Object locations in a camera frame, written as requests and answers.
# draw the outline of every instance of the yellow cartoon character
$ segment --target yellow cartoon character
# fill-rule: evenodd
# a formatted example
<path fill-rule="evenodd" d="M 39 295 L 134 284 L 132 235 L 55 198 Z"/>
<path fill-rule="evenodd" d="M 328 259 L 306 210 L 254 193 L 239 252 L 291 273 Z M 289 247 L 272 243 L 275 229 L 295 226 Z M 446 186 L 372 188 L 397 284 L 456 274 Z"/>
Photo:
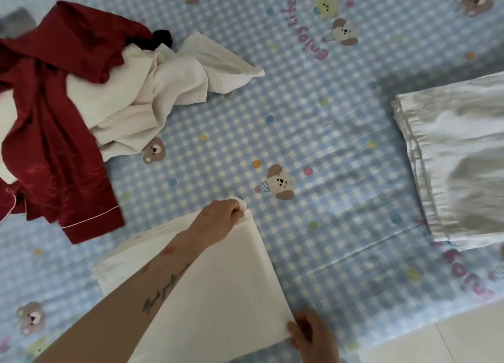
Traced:
<path fill-rule="evenodd" d="M 39 356 L 47 347 L 49 346 L 49 343 L 47 343 L 47 340 L 45 337 L 36 340 L 35 342 L 31 343 L 26 347 L 26 353 L 28 354 L 30 359 L 35 359 L 37 356 Z"/>
<path fill-rule="evenodd" d="M 340 11 L 336 0 L 317 0 L 313 12 L 321 18 L 334 18 Z"/>

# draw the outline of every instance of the hand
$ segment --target hand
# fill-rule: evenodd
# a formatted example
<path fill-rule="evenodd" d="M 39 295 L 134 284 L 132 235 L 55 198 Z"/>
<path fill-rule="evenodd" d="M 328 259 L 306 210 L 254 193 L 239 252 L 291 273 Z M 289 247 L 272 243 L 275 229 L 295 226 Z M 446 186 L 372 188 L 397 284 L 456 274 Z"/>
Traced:
<path fill-rule="evenodd" d="M 236 200 L 212 201 L 198 214 L 187 231 L 205 248 L 222 241 L 245 214 Z"/>
<path fill-rule="evenodd" d="M 292 343 L 301 353 L 304 363 L 339 363 L 338 341 L 314 309 L 301 311 L 289 322 L 287 329 Z"/>

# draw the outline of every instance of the red garment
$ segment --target red garment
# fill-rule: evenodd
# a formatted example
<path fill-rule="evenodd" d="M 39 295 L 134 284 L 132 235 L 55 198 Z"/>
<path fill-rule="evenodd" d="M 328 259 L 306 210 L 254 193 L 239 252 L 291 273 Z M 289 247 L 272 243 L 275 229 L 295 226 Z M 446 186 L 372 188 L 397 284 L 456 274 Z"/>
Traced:
<path fill-rule="evenodd" d="M 0 39 L 0 92 L 14 89 L 18 112 L 2 144 L 18 181 L 0 180 L 0 220 L 14 205 L 13 213 L 26 208 L 28 220 L 58 220 L 73 244 L 124 225 L 96 141 L 66 95 L 66 76 L 105 83 L 124 63 L 126 44 L 151 39 L 138 22 L 70 2 L 58 2 L 22 37 Z"/>

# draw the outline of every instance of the white floor tile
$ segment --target white floor tile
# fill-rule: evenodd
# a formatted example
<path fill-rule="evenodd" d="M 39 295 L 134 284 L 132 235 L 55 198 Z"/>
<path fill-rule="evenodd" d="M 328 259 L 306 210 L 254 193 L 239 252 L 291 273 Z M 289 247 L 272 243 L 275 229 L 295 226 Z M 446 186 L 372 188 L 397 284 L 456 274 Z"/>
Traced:
<path fill-rule="evenodd" d="M 438 322 L 438 328 L 456 363 L 504 362 L 504 301 Z"/>
<path fill-rule="evenodd" d="M 426 326 L 359 354 L 362 363 L 454 363 L 436 325 Z"/>

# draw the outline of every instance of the checkered fabric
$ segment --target checkered fabric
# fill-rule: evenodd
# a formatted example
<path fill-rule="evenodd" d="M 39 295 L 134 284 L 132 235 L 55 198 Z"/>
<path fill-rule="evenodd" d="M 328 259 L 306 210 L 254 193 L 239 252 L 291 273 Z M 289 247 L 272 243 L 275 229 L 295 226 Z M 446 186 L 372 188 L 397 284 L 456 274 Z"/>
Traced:
<path fill-rule="evenodd" d="M 0 0 L 0 15 L 24 6 L 40 20 L 54 1 Z M 444 257 L 450 246 L 432 244 L 390 108 L 399 93 L 502 71 L 502 0 L 473 18 L 455 0 L 71 1 L 167 28 L 175 47 L 198 30 L 266 76 L 176 107 L 162 161 L 107 163 L 123 229 L 70 245 L 43 219 L 0 225 L 0 362 L 33 360 L 33 343 L 100 301 L 90 267 L 121 241 L 232 194 L 253 211 L 292 310 L 315 307 L 343 354 L 504 296 L 498 245 Z M 335 3 L 355 46 L 328 35 Z M 292 176 L 292 200 L 260 189 L 273 164 Z M 47 326 L 24 337 L 16 309 L 30 301 Z M 238 361 L 299 356 L 286 341 Z"/>

